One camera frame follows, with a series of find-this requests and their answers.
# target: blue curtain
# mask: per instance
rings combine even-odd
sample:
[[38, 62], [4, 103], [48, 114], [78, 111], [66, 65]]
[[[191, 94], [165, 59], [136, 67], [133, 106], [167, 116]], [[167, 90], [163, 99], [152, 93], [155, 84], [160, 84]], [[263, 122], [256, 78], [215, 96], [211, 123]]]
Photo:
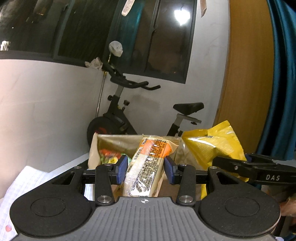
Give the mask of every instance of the blue curtain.
[[274, 36], [272, 97], [257, 153], [294, 158], [296, 142], [296, 13], [283, 0], [267, 0]]
[[145, 0], [137, 0], [127, 16], [118, 17], [115, 40], [122, 44], [123, 53], [117, 60], [120, 66], [130, 65]]

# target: white wall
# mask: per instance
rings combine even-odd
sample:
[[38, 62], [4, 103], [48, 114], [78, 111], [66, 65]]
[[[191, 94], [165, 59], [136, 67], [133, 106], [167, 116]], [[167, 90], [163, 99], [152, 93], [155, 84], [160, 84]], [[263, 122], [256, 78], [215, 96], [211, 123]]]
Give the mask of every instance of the white wall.
[[[192, 52], [186, 84], [167, 80], [127, 75], [137, 82], [149, 81], [150, 86], [161, 85], [159, 90], [124, 89], [124, 99], [131, 103], [125, 114], [141, 134], [167, 134], [177, 112], [176, 103], [203, 102], [205, 108], [192, 116], [202, 120], [202, 124], [193, 126], [183, 121], [182, 130], [212, 127], [220, 98], [229, 37], [228, 0], [207, 0], [207, 12], [201, 18], [198, 1]], [[114, 94], [116, 85], [106, 79], [100, 114], [107, 111], [107, 96]]]
[[102, 72], [0, 60], [0, 198], [25, 165], [51, 171], [89, 151]]

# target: metal pole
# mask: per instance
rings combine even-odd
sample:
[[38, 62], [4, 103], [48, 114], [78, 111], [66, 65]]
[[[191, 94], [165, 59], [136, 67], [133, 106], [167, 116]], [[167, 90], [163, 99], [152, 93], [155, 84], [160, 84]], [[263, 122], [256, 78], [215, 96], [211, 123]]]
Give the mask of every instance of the metal pole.
[[[111, 53], [109, 54], [108, 63], [110, 62], [110, 58], [111, 58]], [[98, 106], [97, 106], [97, 109], [96, 109], [96, 117], [98, 117], [98, 115], [99, 115], [99, 109], [100, 109], [100, 104], [101, 104], [101, 99], [102, 99], [102, 94], [103, 94], [103, 88], [104, 88], [106, 77], [107, 77], [107, 71], [104, 71], [103, 81], [102, 81], [100, 95], [99, 95], [99, 100], [98, 100]]]

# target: adjustment knob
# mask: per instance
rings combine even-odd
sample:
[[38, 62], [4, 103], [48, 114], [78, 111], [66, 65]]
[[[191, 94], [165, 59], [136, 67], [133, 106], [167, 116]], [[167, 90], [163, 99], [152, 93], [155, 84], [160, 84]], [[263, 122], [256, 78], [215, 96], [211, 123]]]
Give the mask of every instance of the adjustment knob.
[[124, 100], [123, 101], [123, 104], [126, 105], [126, 106], [128, 106], [130, 104], [130, 102], [128, 100]]

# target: plastic wrapper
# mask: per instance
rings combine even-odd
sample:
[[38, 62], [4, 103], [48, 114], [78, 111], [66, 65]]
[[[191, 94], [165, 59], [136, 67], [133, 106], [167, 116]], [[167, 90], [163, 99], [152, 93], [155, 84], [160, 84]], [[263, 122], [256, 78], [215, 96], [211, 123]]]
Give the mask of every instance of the plastic wrapper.
[[84, 63], [85, 67], [87, 68], [102, 70], [103, 62], [100, 60], [99, 57], [96, 57], [91, 62], [85, 61]]
[[123, 53], [122, 45], [118, 41], [112, 41], [109, 44], [109, 51], [116, 57], [120, 57]]
[[[246, 161], [244, 150], [227, 120], [210, 129], [185, 131], [182, 139], [204, 170], [212, 165], [217, 156]], [[205, 185], [202, 185], [201, 198], [206, 195]]]
[[122, 16], [125, 17], [130, 12], [134, 2], [135, 0], [126, 0], [126, 3], [121, 12]]
[[102, 149], [102, 150], [99, 150], [99, 155], [100, 155], [101, 164], [105, 164], [105, 163], [115, 164], [121, 158], [122, 155], [126, 155], [126, 154], [116, 152], [116, 151], [110, 151], [107, 149]]
[[163, 175], [163, 161], [178, 146], [160, 137], [144, 137], [132, 158], [117, 196], [151, 197]]

